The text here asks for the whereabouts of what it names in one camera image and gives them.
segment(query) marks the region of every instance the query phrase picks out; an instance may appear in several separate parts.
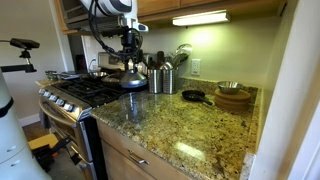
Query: white robot body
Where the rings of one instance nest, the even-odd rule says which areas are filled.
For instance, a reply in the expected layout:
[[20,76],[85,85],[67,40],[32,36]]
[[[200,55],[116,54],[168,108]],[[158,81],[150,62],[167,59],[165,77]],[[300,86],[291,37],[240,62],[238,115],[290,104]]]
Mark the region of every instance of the white robot body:
[[[11,99],[0,69],[0,108]],[[28,146],[14,106],[0,118],[0,179],[50,180]]]

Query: stainless steel oven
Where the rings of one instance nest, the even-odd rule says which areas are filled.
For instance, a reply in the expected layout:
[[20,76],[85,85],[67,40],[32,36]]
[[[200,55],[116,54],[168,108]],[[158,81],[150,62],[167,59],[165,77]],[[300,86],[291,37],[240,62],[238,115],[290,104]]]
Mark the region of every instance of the stainless steel oven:
[[40,108],[51,127],[61,138],[70,137],[68,150],[78,158],[85,179],[107,179],[96,120],[89,112],[101,103],[117,99],[123,92],[78,80],[41,88],[39,93]]

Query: stove burner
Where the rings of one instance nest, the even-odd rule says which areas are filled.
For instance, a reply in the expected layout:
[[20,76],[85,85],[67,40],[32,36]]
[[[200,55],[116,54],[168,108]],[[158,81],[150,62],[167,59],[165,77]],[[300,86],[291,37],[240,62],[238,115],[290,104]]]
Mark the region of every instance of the stove burner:
[[127,92],[125,89],[122,89],[121,86],[110,87],[109,84],[101,81],[88,81],[83,79],[55,84],[53,86],[88,103],[92,107],[112,102]]

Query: gas stove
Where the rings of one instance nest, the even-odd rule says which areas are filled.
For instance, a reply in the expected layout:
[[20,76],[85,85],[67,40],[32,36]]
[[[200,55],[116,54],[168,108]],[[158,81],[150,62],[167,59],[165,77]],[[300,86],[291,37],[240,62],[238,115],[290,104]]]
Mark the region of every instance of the gas stove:
[[78,121],[89,116],[92,108],[117,100],[130,91],[134,90],[92,79],[77,79],[43,87],[39,93],[47,105]]

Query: oven door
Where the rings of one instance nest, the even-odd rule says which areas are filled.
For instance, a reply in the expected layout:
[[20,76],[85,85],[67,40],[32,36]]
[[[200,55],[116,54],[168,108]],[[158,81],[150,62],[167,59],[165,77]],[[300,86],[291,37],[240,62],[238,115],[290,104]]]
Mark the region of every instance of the oven door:
[[50,125],[54,127],[61,138],[70,136],[71,147],[87,162],[92,161],[92,154],[84,122],[79,122],[55,108],[55,104],[40,96],[40,108],[49,117]]

